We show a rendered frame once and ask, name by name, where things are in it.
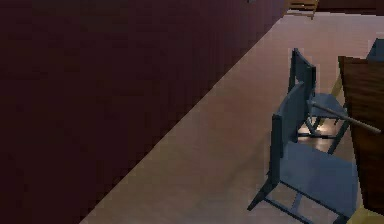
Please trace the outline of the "brown wooden slatted furniture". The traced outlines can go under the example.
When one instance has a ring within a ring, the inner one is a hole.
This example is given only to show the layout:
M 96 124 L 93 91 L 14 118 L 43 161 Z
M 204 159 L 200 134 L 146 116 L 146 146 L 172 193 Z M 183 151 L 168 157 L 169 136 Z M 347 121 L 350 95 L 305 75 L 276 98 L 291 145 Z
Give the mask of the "brown wooden slatted furniture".
M 319 0 L 288 0 L 286 15 L 314 19 Z

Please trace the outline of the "dark brown wooden table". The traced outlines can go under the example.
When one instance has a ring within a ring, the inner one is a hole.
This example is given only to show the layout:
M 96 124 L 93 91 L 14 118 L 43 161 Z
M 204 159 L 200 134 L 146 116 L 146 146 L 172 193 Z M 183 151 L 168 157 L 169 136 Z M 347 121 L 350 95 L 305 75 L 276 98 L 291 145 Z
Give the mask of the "dark brown wooden table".
M 380 130 L 351 125 L 362 206 L 347 224 L 384 224 L 384 62 L 339 56 L 338 63 L 348 115 Z

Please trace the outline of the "thin grey brown stick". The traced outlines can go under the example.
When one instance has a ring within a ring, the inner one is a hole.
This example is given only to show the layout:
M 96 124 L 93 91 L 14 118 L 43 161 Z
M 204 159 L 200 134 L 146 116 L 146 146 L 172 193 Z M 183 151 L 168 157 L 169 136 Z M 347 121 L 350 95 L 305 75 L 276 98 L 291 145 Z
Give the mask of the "thin grey brown stick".
M 361 122 L 361 121 L 359 121 L 359 120 L 356 120 L 356 119 L 354 119 L 354 118 L 351 118 L 351 117 L 349 117 L 349 116 L 347 116 L 347 115 L 343 115 L 343 114 L 341 114 L 341 113 L 339 113 L 339 112 L 336 112 L 336 111 L 334 111 L 334 110 L 331 110 L 330 108 L 324 107 L 324 106 L 322 106 L 322 105 L 316 103 L 315 101 L 309 101 L 309 104 L 310 104 L 311 106 L 315 107 L 315 108 L 318 108 L 318 109 L 323 110 L 323 111 L 326 111 L 326 112 L 328 112 L 328 113 L 330 113 L 330 114 L 336 115 L 338 118 L 341 118 L 341 119 L 344 119 L 344 120 L 346 120 L 346 121 L 348 121 L 348 122 L 351 122 L 351 123 L 354 124 L 354 125 L 363 127 L 363 128 L 365 128 L 365 129 L 367 129 L 367 130 L 373 132 L 373 133 L 380 134 L 380 133 L 382 132 L 380 129 L 378 129 L 378 128 L 374 127 L 374 126 L 371 126 L 371 125 L 369 125 L 369 124 L 366 124 L 366 123 L 364 123 L 364 122 Z

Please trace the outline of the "blue grey chair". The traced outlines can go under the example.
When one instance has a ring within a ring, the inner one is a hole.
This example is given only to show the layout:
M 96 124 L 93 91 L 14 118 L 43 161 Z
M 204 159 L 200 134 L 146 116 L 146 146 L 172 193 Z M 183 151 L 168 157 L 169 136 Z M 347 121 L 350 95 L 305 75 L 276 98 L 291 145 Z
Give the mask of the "blue grey chair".
M 366 59 L 384 62 L 384 39 L 375 39 Z
M 316 92 L 316 67 L 306 60 L 297 48 L 292 50 L 288 90 L 291 90 L 294 87 L 295 81 L 303 82 L 305 84 L 305 100 L 308 103 L 314 101 L 322 107 L 335 111 L 343 116 L 347 116 L 346 107 L 342 106 L 335 96 L 328 93 Z M 320 134 L 317 131 L 317 127 L 322 119 L 334 119 L 335 121 L 338 121 L 340 120 L 340 117 L 320 108 L 308 105 L 307 118 L 305 120 L 308 132 L 300 133 L 299 136 L 332 139 L 332 144 L 327 153 L 333 154 L 347 131 L 349 122 L 344 121 L 337 134 L 335 136 L 330 136 Z
M 357 166 L 298 142 L 298 130 L 307 120 L 306 86 L 299 82 L 272 115 L 270 161 L 267 180 L 247 209 L 265 201 L 303 224 L 314 224 L 298 212 L 303 196 L 334 212 L 333 224 L 347 224 L 356 211 Z M 271 199 L 269 193 L 283 184 L 296 192 L 290 208 Z

